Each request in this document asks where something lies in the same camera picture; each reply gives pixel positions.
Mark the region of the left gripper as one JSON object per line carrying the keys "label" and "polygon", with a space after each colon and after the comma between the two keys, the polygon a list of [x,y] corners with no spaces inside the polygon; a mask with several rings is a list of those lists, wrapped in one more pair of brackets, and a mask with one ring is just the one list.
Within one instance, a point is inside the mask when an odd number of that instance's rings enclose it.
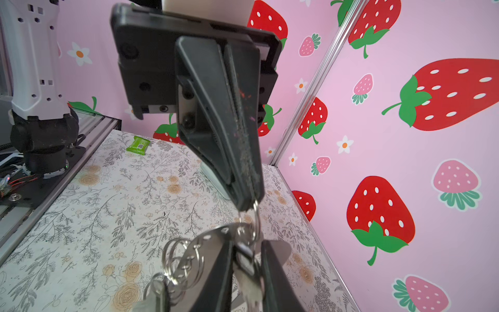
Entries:
{"label": "left gripper", "polygon": [[278,36],[124,3],[113,6],[110,26],[135,116],[178,113],[180,138],[238,211],[262,201],[257,121],[278,78]]}

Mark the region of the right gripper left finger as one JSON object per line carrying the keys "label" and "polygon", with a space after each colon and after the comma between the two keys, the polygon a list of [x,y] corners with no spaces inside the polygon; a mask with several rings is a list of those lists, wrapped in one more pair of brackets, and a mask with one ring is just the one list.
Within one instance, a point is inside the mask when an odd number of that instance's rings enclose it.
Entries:
{"label": "right gripper left finger", "polygon": [[203,233],[191,242],[181,260],[191,268],[181,284],[178,311],[231,310],[233,249],[227,233]]}

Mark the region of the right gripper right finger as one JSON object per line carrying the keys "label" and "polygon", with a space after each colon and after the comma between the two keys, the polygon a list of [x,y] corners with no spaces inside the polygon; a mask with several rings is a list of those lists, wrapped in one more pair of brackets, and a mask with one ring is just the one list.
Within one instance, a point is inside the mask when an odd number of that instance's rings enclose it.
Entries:
{"label": "right gripper right finger", "polygon": [[263,311],[305,311],[283,269],[291,252],[290,244],[285,241],[263,240],[261,243],[261,272],[265,286]]}

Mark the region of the keyring with strap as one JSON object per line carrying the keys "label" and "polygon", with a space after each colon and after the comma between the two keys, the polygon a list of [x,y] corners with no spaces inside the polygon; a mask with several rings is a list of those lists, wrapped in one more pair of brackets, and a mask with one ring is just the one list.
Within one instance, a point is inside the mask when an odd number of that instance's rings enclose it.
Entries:
{"label": "keyring with strap", "polygon": [[168,241],[162,270],[152,276],[134,311],[231,311],[233,288],[248,311],[300,309],[278,252],[289,245],[265,240],[259,204],[253,223],[235,222],[194,239]]}

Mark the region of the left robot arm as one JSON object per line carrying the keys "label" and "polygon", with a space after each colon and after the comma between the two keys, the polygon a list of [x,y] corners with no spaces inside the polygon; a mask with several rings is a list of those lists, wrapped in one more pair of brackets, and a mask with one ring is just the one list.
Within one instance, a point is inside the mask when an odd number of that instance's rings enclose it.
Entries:
{"label": "left robot arm", "polygon": [[[282,43],[248,27],[254,1],[132,1],[110,27],[133,114],[175,114],[179,138],[213,171],[239,211],[265,195],[258,128]],[[2,1],[12,72],[10,140],[36,174],[66,164],[76,115],[59,90],[58,1]]]}

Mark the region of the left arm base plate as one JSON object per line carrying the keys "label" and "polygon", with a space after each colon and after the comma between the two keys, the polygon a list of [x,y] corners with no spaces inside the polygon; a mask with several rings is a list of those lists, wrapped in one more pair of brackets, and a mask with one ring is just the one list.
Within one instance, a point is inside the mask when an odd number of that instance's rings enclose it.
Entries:
{"label": "left arm base plate", "polygon": [[86,148],[70,148],[66,153],[68,168],[58,176],[46,178],[42,175],[31,176],[21,170],[14,176],[14,186],[1,194],[1,206],[37,208],[49,195],[55,194],[57,187],[62,187],[63,180],[70,177],[78,162],[86,153]]}

